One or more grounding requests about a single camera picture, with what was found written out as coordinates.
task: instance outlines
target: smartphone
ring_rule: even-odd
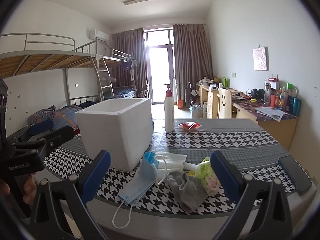
[[[288,174],[299,195],[311,188],[311,180],[292,156],[281,157],[278,162]]]

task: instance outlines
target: white lotion bottle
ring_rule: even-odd
[[[170,84],[167,84],[167,87],[164,99],[164,129],[166,132],[172,132],[174,130],[174,102]]]

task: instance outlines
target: glass door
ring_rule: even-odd
[[[170,84],[171,91],[176,93],[173,85],[173,31],[172,29],[154,30],[146,32],[148,53],[148,82],[153,104],[163,104],[166,84]]]

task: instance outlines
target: metal screw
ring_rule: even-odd
[[[41,179],[41,181],[40,181],[40,184],[41,185],[45,185],[45,184],[47,184],[48,183],[48,180],[47,179]]]
[[[253,177],[248,173],[244,174],[243,177],[244,177],[245,180],[248,180],[248,181],[253,180]]]
[[[281,179],[279,179],[279,178],[275,178],[273,181],[274,181],[274,183],[276,183],[277,185],[280,185],[280,184],[281,184]]]
[[[68,179],[71,180],[71,181],[74,181],[74,180],[78,179],[78,175],[75,174],[75,173],[71,174]]]

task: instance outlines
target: houndstooth tablecloth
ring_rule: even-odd
[[[252,174],[256,179],[263,181],[280,178],[288,195],[295,192],[288,175],[277,164],[278,158],[289,153],[266,131],[258,129],[214,132],[213,130],[215,129],[192,133],[179,131],[165,133],[164,128],[155,128],[148,151],[187,154],[187,162],[198,164],[214,150],[219,149],[242,173]],[[79,173],[90,162],[80,135],[64,143],[44,161],[47,169],[60,179],[66,179],[72,173]],[[133,178],[136,170],[137,168],[126,172],[110,168],[97,191],[96,198],[118,206],[121,200],[117,195]],[[254,203],[255,206],[259,204],[259,200]],[[195,212],[186,214],[175,201],[170,188],[163,183],[160,186],[153,185],[132,211],[179,218],[195,215],[217,217],[229,215],[234,206],[235,204],[225,196],[223,188],[220,187],[214,197],[209,196]]]

